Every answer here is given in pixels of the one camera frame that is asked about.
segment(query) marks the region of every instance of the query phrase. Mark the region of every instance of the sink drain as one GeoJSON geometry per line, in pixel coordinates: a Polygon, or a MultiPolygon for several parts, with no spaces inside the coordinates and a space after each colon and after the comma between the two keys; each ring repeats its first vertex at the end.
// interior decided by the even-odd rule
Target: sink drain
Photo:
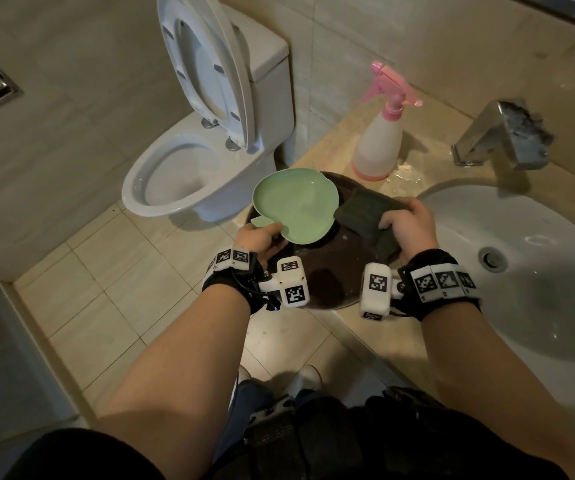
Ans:
{"type": "Polygon", "coordinates": [[[479,251],[479,263],[491,273],[502,273],[508,269],[508,260],[504,254],[490,246],[479,251]]]}

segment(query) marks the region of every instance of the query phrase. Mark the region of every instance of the sink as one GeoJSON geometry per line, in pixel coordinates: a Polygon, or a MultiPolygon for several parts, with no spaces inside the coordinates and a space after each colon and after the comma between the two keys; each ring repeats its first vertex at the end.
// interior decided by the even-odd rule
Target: sink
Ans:
{"type": "Polygon", "coordinates": [[[485,317],[550,393],[575,407],[575,226],[495,187],[451,187],[422,200],[441,247],[482,291],[485,317]]]}

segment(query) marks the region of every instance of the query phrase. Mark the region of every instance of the chrome faucet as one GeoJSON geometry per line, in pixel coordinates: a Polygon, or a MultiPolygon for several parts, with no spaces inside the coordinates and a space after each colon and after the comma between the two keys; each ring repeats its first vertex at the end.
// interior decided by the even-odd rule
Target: chrome faucet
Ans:
{"type": "Polygon", "coordinates": [[[542,128],[538,114],[530,114],[523,99],[490,101],[462,137],[452,145],[454,163],[483,165],[502,145],[515,170],[536,170],[548,164],[554,136],[542,128]]]}

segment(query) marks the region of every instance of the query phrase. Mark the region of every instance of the forearm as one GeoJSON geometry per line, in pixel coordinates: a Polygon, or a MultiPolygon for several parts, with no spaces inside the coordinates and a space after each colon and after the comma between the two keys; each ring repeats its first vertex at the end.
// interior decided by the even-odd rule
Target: forearm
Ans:
{"type": "Polygon", "coordinates": [[[227,420],[250,307],[227,285],[207,288],[139,357],[99,428],[167,478],[195,479],[227,420]]]}
{"type": "Polygon", "coordinates": [[[575,478],[575,428],[531,370],[469,303],[423,320],[423,338],[441,401],[526,453],[575,478]]]}

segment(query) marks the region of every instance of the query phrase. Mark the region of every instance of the dark green sponge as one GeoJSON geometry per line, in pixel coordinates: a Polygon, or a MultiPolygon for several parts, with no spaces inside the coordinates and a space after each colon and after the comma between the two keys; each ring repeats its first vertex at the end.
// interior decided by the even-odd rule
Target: dark green sponge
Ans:
{"type": "Polygon", "coordinates": [[[388,210],[407,209],[403,203],[366,188],[355,189],[350,198],[334,212],[337,222],[366,240],[379,262],[390,264],[401,253],[390,228],[379,229],[379,221],[388,210]]]}

